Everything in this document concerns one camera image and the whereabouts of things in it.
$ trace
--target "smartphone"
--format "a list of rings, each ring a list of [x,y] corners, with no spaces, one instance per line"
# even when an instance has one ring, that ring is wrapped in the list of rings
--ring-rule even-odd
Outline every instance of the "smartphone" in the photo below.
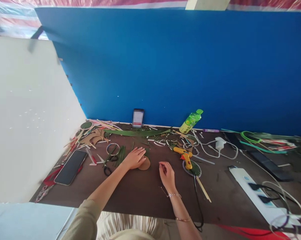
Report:
[[[87,155],[87,152],[75,150],[56,176],[54,182],[66,186],[70,185]]]
[[[293,178],[278,167],[272,160],[266,157],[264,154],[257,150],[247,151],[259,164],[273,175],[278,181],[289,182],[293,181]]]
[[[234,133],[230,133],[230,132],[224,132],[225,137],[227,138],[227,140],[234,144],[236,147],[238,147],[238,150],[242,150],[242,151],[246,151],[246,148],[244,147],[244,145],[242,145],[239,141],[239,139],[236,137],[236,135]]]
[[[134,128],[141,128],[143,126],[144,112],[143,109],[134,109],[132,124]]]

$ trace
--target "hand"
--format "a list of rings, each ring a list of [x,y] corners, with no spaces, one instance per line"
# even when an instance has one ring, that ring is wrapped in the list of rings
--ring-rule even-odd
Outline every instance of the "hand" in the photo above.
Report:
[[[176,193],[175,172],[169,162],[159,162],[159,173],[167,193]]]
[[[146,150],[142,147],[138,148],[135,147],[123,160],[122,165],[126,166],[127,169],[135,169],[140,167],[146,160],[144,158],[144,154],[146,153]]]

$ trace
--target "power strip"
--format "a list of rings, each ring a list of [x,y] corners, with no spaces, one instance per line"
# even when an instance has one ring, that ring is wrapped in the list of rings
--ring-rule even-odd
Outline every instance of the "power strip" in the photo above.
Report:
[[[251,176],[249,176],[249,174],[243,168],[232,168],[229,169],[229,171],[269,224],[271,224],[276,217],[283,216],[287,213],[287,210],[285,208],[279,208],[275,206],[274,203],[271,201],[269,203],[263,203],[260,200],[259,196],[267,197],[267,195],[263,192],[263,190],[258,189],[254,191],[248,185],[249,183],[256,184],[256,182],[251,178]],[[280,227],[285,223],[285,221],[286,217],[283,216],[274,221],[272,225],[275,227]],[[289,218],[288,224],[285,227],[293,228],[293,225],[301,226],[301,223],[297,219]]]

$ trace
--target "bracelet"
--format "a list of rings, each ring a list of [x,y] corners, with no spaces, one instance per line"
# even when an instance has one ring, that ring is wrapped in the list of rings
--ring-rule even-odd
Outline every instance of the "bracelet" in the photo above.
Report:
[[[176,220],[181,221],[181,222],[189,222],[190,219],[180,219],[178,217],[176,217]]]
[[[168,193],[167,197],[171,198],[172,196],[176,196],[176,197],[180,197],[181,198],[181,195],[179,193]]]
[[[166,195],[166,197],[172,197],[172,196],[176,196],[176,197],[180,197],[181,198],[181,195],[178,193],[178,192],[176,192],[176,193],[167,193],[168,195]]]

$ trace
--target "plastic sheet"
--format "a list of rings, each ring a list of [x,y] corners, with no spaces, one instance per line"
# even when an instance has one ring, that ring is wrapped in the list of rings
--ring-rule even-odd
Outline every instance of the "plastic sheet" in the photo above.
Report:
[[[184,10],[187,0],[0,0],[0,36],[31,38],[41,26],[36,7],[173,8]],[[39,39],[47,39],[43,32]]]
[[[301,11],[301,0],[230,0],[228,10]]]
[[[187,0],[0,0],[0,36],[31,38],[40,27],[36,7],[173,8]],[[301,11],[301,0],[231,0],[228,10]],[[42,33],[39,39],[47,39]]]

